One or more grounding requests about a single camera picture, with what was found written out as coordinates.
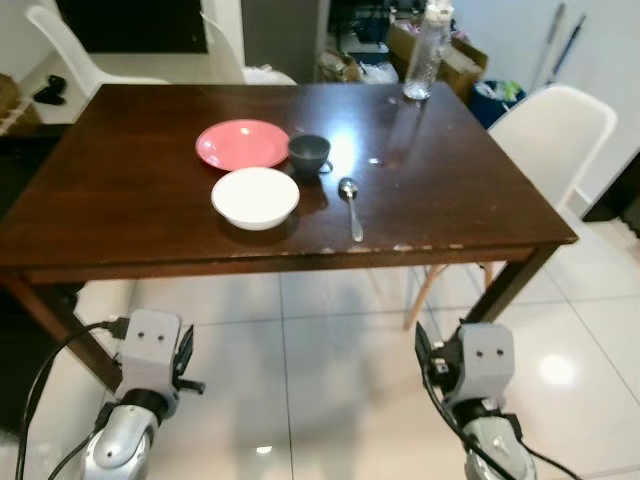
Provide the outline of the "white round bowl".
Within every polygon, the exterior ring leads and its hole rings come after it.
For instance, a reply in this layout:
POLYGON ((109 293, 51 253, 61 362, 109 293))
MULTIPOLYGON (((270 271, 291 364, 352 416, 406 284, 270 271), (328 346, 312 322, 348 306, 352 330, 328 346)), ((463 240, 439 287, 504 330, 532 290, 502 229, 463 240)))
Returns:
POLYGON ((233 227, 279 227, 300 202, 300 188, 289 175, 265 166, 234 170, 211 189, 214 209, 233 227))

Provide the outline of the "clear plastic water bottle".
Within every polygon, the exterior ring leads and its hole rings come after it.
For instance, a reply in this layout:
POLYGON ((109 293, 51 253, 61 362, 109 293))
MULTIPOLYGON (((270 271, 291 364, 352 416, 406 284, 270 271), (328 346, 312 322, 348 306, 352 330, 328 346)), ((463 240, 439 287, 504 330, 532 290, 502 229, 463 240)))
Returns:
POLYGON ((413 101, 429 99, 445 47, 451 44, 453 0, 428 0, 415 38, 403 83, 403 95, 413 101))

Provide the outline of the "blue waste bin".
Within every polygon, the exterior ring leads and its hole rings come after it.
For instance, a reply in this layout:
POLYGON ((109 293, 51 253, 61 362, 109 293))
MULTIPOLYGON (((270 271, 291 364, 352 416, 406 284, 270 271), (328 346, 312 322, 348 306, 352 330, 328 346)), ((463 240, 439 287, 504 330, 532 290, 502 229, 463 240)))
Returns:
POLYGON ((507 111, 515 108, 518 102, 525 100, 526 96, 527 93, 520 83, 502 79, 483 79, 472 87, 467 105, 477 122, 488 129, 507 111))

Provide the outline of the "grey mop sticks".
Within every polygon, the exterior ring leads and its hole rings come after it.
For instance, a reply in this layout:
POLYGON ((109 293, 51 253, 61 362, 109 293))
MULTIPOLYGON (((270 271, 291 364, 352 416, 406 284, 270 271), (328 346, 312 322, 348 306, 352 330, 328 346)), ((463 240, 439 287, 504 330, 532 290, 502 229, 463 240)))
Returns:
POLYGON ((540 35, 538 50, 529 82, 524 83, 527 92, 534 92, 549 83, 561 61, 564 49, 570 42, 573 29, 585 18, 585 12, 576 0, 556 0, 547 28, 540 35))

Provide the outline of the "white plastic shell chair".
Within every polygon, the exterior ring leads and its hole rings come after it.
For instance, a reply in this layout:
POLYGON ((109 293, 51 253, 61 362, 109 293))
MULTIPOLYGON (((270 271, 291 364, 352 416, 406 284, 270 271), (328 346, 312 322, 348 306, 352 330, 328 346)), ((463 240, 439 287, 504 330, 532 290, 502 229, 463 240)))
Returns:
POLYGON ((211 63, 212 83, 214 84, 247 84, 244 82, 242 69, 247 67, 238 59, 236 51, 229 45, 225 33, 211 20, 209 15, 201 13, 204 22, 207 52, 211 63))
POLYGON ((84 50, 81 41, 69 28, 68 24, 46 6, 32 5, 26 8, 26 18, 44 33, 50 44, 58 51, 60 58, 67 64, 73 74, 79 90, 87 99, 92 99, 102 84, 169 84, 159 78, 138 76, 115 76, 105 72, 92 60, 84 50))

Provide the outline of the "dark wooden dining table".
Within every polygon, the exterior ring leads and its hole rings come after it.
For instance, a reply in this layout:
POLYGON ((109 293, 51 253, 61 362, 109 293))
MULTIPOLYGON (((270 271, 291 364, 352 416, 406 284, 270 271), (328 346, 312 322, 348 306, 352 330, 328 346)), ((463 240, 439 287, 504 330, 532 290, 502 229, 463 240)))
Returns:
POLYGON ((52 339, 78 328, 58 285, 155 276, 502 262, 468 323, 492 323, 564 244, 566 220, 444 84, 105 84, 0 218, 0 285, 52 339), (195 141, 224 120, 349 142, 283 227, 229 225, 195 141), (364 242, 349 232, 358 186, 364 242))

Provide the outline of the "pink round plate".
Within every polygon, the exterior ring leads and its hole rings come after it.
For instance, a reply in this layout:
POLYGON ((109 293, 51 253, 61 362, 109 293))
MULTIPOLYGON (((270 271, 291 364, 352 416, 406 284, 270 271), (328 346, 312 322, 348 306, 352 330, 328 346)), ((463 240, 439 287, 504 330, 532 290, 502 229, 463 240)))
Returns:
POLYGON ((195 141, 195 151, 204 163, 234 172, 252 166, 283 163, 291 137, 278 125, 261 120, 237 119, 210 125, 195 141))

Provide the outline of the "white chair with wooden legs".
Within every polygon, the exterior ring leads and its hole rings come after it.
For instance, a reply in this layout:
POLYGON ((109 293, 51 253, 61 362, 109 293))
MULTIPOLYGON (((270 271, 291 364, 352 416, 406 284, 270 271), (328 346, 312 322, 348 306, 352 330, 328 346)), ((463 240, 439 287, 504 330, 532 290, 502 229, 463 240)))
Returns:
POLYGON ((616 128, 602 101, 553 84, 518 102, 488 128, 489 136, 557 212, 616 128))

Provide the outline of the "dark grey cup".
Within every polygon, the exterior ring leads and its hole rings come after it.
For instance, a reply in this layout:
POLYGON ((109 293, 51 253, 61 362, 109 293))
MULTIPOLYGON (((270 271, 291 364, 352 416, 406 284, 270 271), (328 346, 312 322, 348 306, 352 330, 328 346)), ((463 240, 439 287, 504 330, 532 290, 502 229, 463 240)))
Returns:
POLYGON ((288 142, 289 174, 296 179, 314 179, 332 172, 332 145, 316 134, 298 134, 288 142))

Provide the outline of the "dark wooden cabinet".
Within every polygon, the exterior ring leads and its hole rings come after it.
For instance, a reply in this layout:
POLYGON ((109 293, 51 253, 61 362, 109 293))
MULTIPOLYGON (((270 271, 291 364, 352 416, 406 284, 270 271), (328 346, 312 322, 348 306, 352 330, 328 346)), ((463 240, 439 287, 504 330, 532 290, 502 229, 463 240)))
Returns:
POLYGON ((621 218, 631 204, 639 200, 640 166, 636 154, 605 189, 602 196, 581 216, 582 221, 609 221, 621 218))

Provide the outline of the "silver metal spoon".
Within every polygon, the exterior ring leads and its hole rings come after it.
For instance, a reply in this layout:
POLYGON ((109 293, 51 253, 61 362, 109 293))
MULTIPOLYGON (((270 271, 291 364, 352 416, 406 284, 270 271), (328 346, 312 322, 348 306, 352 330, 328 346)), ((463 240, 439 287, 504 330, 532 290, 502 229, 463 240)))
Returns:
POLYGON ((339 196, 346 201, 348 207, 349 232, 351 232, 352 239, 355 242, 364 242, 364 227, 362 227, 361 221, 358 219, 358 214, 356 212, 355 201, 358 193, 357 183, 352 178, 344 177, 339 180, 337 188, 339 196))

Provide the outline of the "brown cardboard box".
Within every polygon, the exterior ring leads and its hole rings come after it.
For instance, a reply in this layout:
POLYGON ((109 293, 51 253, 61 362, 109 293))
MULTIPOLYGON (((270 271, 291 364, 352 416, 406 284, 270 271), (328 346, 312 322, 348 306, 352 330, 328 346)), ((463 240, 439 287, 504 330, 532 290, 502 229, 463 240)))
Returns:
MULTIPOLYGON (((416 20, 394 20, 387 32, 385 45, 389 49, 390 64, 402 82, 408 79, 410 60, 416 46, 419 23, 416 20)), ((451 37, 451 45, 445 47, 442 65, 436 79, 447 83, 461 102, 467 102, 474 93, 474 86, 483 79, 488 56, 468 44, 461 37, 451 37)))

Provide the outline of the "black object on floor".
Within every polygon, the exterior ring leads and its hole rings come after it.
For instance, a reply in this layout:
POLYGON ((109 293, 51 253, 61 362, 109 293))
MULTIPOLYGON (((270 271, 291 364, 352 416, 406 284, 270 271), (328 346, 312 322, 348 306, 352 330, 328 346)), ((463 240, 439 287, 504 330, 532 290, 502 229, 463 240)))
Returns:
POLYGON ((67 90, 67 79, 60 76, 47 76, 45 86, 33 93, 32 99, 40 104, 61 106, 67 102, 65 99, 67 90))

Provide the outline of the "white plastic bag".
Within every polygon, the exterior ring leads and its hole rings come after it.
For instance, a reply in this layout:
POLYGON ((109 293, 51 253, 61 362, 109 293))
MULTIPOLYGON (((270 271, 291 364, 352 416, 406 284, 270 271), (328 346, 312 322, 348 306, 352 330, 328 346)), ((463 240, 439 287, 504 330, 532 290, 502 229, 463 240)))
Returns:
POLYGON ((297 84, 293 78, 288 74, 279 72, 270 67, 270 65, 264 65, 264 67, 244 67, 242 69, 244 82, 247 84, 297 84))

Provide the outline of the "black wall panel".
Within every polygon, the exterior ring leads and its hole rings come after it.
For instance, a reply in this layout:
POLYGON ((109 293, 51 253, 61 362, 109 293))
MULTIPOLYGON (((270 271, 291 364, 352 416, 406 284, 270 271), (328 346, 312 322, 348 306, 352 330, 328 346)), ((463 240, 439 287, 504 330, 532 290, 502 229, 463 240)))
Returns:
POLYGON ((200 0, 54 0, 88 52, 205 54, 200 0))

